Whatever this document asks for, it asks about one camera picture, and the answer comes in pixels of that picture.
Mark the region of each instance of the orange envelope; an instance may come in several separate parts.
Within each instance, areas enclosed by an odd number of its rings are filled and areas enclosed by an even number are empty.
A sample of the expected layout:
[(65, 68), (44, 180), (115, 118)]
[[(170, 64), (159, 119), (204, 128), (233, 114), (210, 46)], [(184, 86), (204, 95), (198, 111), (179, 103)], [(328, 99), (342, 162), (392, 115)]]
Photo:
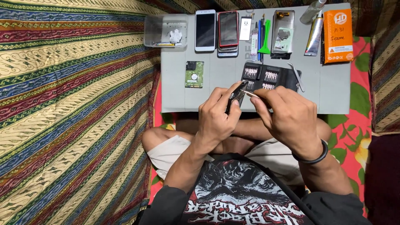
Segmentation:
[(353, 60), (351, 10), (324, 12), (325, 63)]

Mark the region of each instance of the red smartphone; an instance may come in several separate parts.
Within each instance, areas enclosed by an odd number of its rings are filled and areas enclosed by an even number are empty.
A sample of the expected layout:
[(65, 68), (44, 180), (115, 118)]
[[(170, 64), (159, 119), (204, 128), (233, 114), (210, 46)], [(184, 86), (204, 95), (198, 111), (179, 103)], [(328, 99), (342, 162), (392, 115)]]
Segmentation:
[(218, 13), (220, 47), (239, 45), (239, 15), (237, 11)]

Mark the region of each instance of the clear bottle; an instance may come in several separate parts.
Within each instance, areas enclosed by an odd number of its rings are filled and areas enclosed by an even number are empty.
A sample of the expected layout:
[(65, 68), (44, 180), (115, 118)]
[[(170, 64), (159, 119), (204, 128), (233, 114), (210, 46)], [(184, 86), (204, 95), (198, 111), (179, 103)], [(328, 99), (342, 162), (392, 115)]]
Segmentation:
[(318, 12), (322, 10), (324, 7), (326, 0), (318, 0), (313, 3), (307, 8), (307, 10), (303, 13), (303, 15), (300, 17), (300, 22), (307, 24), (312, 22), (312, 19)]

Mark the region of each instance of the phone screen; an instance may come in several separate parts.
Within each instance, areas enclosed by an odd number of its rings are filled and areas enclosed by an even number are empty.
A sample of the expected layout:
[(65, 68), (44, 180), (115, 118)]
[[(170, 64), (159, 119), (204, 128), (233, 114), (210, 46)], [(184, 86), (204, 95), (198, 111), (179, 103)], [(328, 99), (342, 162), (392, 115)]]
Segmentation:
[(215, 14), (196, 15), (196, 47), (215, 45)]
[(220, 38), (221, 45), (238, 43), (237, 18), (235, 13), (221, 13), (220, 19)]

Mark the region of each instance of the green circuit board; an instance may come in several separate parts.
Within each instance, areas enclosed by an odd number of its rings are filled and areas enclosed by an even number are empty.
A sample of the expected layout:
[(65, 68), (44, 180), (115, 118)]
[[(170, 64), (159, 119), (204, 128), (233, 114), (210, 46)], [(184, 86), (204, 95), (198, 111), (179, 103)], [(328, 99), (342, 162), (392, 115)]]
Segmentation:
[(185, 87), (202, 88), (203, 87), (204, 62), (187, 61), (185, 74)]

